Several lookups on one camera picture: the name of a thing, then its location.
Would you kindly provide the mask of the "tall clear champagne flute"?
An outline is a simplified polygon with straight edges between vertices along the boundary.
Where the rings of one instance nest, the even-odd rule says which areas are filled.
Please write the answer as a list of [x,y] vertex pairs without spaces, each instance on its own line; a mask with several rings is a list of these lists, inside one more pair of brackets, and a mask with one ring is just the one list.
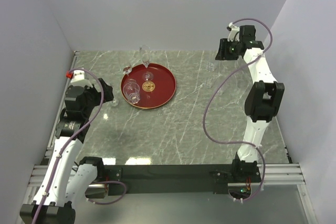
[[145,81],[151,81],[153,79],[153,73],[149,70],[149,64],[151,63],[151,50],[147,45],[142,45],[139,48],[140,58],[142,64],[145,66],[145,72],[143,79]]

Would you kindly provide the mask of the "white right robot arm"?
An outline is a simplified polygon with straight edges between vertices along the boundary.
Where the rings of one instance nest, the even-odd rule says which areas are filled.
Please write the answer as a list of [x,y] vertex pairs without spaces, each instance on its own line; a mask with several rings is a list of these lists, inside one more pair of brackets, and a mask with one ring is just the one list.
[[243,142],[232,162],[231,177],[234,182],[260,181],[257,166],[258,151],[264,132],[278,114],[285,86],[272,75],[265,48],[256,40],[253,25],[228,25],[228,38],[220,40],[216,60],[237,60],[246,63],[253,85],[245,100],[244,111],[247,125]]

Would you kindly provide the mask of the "clear stemmed wine glass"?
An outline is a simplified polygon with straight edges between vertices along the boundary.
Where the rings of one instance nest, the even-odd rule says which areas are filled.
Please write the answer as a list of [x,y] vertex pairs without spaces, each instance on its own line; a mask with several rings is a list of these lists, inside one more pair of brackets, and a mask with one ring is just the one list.
[[126,65],[122,67],[123,74],[129,75],[132,72],[132,66]]

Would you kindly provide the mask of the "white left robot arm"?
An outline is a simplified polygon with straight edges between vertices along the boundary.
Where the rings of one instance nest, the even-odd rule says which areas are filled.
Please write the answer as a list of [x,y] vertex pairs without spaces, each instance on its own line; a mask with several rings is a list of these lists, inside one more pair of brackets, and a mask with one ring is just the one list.
[[73,175],[72,167],[82,149],[92,111],[113,100],[113,88],[103,79],[94,85],[86,78],[72,78],[65,93],[65,106],[56,125],[53,153],[42,184],[32,203],[23,204],[24,223],[74,223],[76,207],[89,185],[106,176],[99,157],[86,157]]

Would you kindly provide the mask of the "clear faceted tumbler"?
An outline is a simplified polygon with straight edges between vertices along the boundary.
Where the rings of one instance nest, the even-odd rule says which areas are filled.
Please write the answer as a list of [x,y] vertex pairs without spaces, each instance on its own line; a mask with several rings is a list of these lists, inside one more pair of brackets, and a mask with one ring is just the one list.
[[209,72],[214,72],[217,68],[217,64],[213,62],[208,62],[205,66],[205,69]]
[[134,79],[128,79],[122,91],[129,103],[136,104],[140,101],[140,86]]

